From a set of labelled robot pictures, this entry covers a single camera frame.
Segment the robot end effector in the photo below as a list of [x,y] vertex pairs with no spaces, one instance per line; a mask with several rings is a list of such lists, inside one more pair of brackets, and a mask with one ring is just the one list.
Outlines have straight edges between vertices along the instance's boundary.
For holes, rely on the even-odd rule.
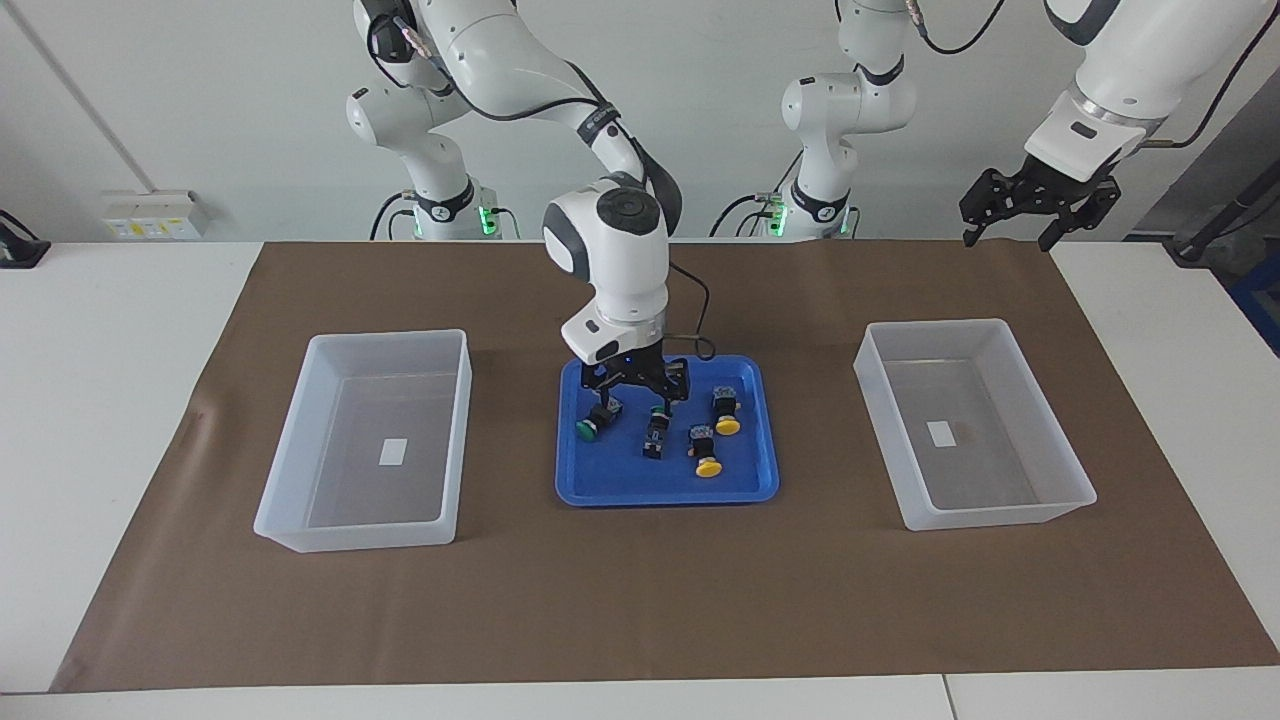
[[669,413],[689,398],[687,361],[663,355],[668,220],[659,201],[626,173],[557,199],[543,220],[547,252],[595,297],[561,328],[582,360],[582,386],[608,404],[618,384],[646,387]]
[[1021,214],[1056,215],[1041,234],[1043,250],[1066,233],[1097,228],[1120,199],[1111,176],[1116,165],[1153,146],[1148,140],[1188,88],[1267,4],[1044,0],[1050,20],[1085,49],[1085,60],[1028,140],[1023,168],[1014,176],[987,169],[961,200],[961,215],[974,225],[965,245],[974,245],[988,225]]

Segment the blue tray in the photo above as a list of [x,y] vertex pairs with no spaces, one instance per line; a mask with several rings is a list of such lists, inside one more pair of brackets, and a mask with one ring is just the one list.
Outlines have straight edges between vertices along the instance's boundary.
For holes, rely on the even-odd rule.
[[[748,357],[721,356],[709,363],[689,357],[689,402],[675,409],[662,460],[644,456],[644,430],[657,396],[645,388],[618,387],[622,415],[595,442],[577,436],[575,424],[598,401],[581,386],[577,360],[561,373],[557,430],[556,492],[575,507],[640,507],[672,505],[748,505],[765,502],[778,492],[778,461],[764,402],[760,368]],[[689,457],[689,428],[712,424],[712,389],[737,391],[742,430],[716,436],[716,457],[724,471],[713,479],[694,474]]]

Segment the green led light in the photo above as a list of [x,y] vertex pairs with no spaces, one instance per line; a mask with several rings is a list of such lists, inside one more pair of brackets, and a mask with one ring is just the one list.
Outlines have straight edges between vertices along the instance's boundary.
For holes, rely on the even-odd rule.
[[787,206],[783,204],[773,205],[773,217],[769,218],[769,234],[773,237],[782,237],[787,229]]
[[493,211],[488,208],[480,208],[480,229],[485,234],[493,234],[498,232],[498,220],[494,218]]

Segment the white wall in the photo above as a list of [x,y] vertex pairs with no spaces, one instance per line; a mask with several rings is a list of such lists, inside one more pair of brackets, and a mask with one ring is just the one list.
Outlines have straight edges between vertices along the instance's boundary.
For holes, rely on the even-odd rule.
[[[394,156],[361,145],[346,126],[346,95],[378,81],[346,0],[4,1],[29,22],[151,184],[200,195],[218,220],[218,240],[360,238],[378,202],[406,184]],[[936,40],[954,44],[991,3],[927,8]],[[681,182],[685,236],[705,234],[728,200],[772,188],[799,147],[780,118],[786,85],[847,69],[831,3],[819,0],[526,1],[521,12],[548,46],[588,69]],[[102,237],[92,223],[97,192],[140,181],[32,46],[12,37],[17,31],[3,13],[0,32],[0,205],[55,238]],[[915,122],[856,141],[863,170],[855,202],[867,210],[860,234],[959,236],[960,196],[988,165],[1018,168],[1027,135],[1080,58],[1038,0],[1010,3],[970,54],[941,58],[913,42],[909,70],[922,95]],[[1280,33],[1242,73],[1210,137],[1277,65]],[[1169,133],[1194,126],[1224,72],[1188,97]],[[31,109],[40,104],[56,109]],[[468,117],[445,133],[462,145],[472,174],[520,213],[526,234],[548,200],[599,173],[557,126],[499,127]],[[1123,237],[1196,151],[1146,155],[1121,169],[1124,204],[1096,237]],[[1016,222],[1001,232],[1034,237],[1042,227]]]

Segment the white table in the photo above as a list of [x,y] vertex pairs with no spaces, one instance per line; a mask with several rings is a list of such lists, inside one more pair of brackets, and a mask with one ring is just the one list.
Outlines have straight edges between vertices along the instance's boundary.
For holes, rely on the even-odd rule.
[[[259,250],[61,245],[35,272],[0,274],[0,691],[49,687]],[[1276,638],[1280,361],[1212,277],[1156,246],[1062,245],[1053,258]],[[32,696],[0,698],[0,717],[1119,720],[1276,707],[1280,669],[1251,669]]]

